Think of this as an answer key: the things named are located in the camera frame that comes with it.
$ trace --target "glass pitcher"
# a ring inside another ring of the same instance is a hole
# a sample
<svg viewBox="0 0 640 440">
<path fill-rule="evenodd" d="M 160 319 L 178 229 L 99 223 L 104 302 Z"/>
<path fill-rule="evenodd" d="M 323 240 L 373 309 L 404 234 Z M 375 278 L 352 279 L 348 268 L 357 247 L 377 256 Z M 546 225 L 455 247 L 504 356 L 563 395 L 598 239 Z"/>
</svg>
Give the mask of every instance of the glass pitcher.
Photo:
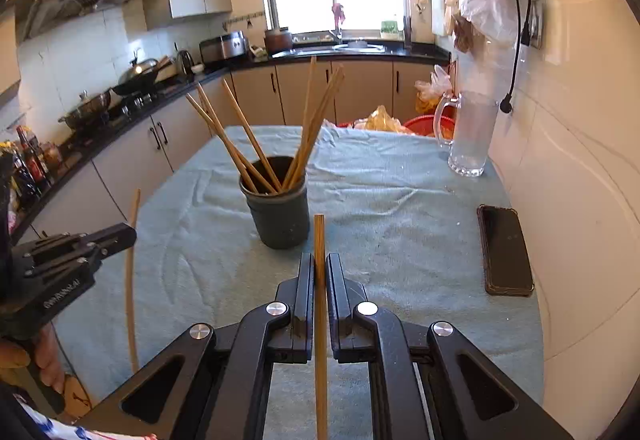
<svg viewBox="0 0 640 440">
<path fill-rule="evenodd" d="M 446 106 L 458 109 L 453 140 L 442 137 L 440 119 Z M 440 147 L 449 149 L 449 167 L 462 176 L 480 176 L 498 115 L 498 101 L 475 92 L 444 95 L 433 117 L 433 134 Z"/>
</svg>

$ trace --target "smartphone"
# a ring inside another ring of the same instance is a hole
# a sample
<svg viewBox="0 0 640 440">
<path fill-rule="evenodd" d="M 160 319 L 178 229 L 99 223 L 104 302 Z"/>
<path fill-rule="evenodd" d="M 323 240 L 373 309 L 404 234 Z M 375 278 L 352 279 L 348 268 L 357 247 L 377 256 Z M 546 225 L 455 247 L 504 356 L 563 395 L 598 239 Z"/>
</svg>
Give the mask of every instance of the smartphone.
<svg viewBox="0 0 640 440">
<path fill-rule="evenodd" d="M 484 289 L 491 295 L 528 296 L 533 276 L 518 213 L 513 209 L 478 207 Z"/>
</svg>

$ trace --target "kitchen sink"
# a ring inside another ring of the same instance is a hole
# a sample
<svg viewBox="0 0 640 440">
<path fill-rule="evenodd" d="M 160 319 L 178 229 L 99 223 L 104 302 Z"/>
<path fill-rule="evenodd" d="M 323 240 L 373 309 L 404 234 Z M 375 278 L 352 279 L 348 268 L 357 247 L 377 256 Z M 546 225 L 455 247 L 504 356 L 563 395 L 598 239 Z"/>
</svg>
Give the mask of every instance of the kitchen sink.
<svg viewBox="0 0 640 440">
<path fill-rule="evenodd" d="M 285 50 L 279 52 L 271 57 L 287 57 L 293 55 L 320 55 L 320 54 L 335 54 L 336 52 L 344 53 L 363 53 L 363 54 L 379 54 L 386 50 L 382 45 L 370 45 L 367 42 L 352 41 L 348 44 L 334 45 L 334 46 L 306 46 L 304 48 L 295 48 L 293 50 Z"/>
</svg>

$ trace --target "black phone case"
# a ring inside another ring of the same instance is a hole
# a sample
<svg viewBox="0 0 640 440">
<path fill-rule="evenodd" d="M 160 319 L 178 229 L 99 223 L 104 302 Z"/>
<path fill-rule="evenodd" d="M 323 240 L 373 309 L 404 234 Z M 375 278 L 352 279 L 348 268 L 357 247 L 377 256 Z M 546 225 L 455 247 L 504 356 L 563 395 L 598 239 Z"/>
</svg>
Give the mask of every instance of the black phone case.
<svg viewBox="0 0 640 440">
<path fill-rule="evenodd" d="M 512 295 L 512 296 L 520 296 L 526 297 L 530 296 L 533 293 L 535 283 L 531 283 L 531 288 L 523 289 L 523 288 L 510 288 L 504 286 L 495 286 L 491 282 L 491 270 L 489 266 L 489 252 L 486 244 L 486 233 L 484 229 L 484 221 L 482 220 L 482 208 L 491 207 L 493 209 L 503 209 L 507 211 L 513 211 L 516 215 L 518 214 L 515 209 L 507 209 L 507 208 L 498 208 L 494 206 L 486 206 L 484 204 L 478 206 L 478 223 L 480 227 L 480 242 L 482 245 L 482 265 L 484 266 L 484 290 L 489 295 Z"/>
</svg>

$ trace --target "black cable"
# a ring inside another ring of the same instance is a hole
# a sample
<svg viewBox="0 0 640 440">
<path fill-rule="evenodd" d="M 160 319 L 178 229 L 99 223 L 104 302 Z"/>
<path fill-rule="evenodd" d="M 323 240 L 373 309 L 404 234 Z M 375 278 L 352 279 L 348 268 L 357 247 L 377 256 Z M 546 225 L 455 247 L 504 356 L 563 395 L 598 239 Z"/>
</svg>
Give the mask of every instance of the black cable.
<svg viewBox="0 0 640 440">
<path fill-rule="evenodd" d="M 531 43 L 531 34 L 529 31 L 529 19 L 531 16 L 531 0 L 527 0 L 527 13 L 524 17 L 524 27 L 520 35 L 520 44 L 529 46 Z"/>
<path fill-rule="evenodd" d="M 511 105 L 511 94 L 516 83 L 516 70 L 518 69 L 518 57 L 520 56 L 520 34 L 522 32 L 522 22 L 520 21 L 520 0 L 516 0 L 516 9 L 518 11 L 518 40 L 516 41 L 516 59 L 513 61 L 513 75 L 511 76 L 511 87 L 509 93 L 504 96 L 500 103 L 500 110 L 503 113 L 511 113 L 513 106 Z"/>
</svg>

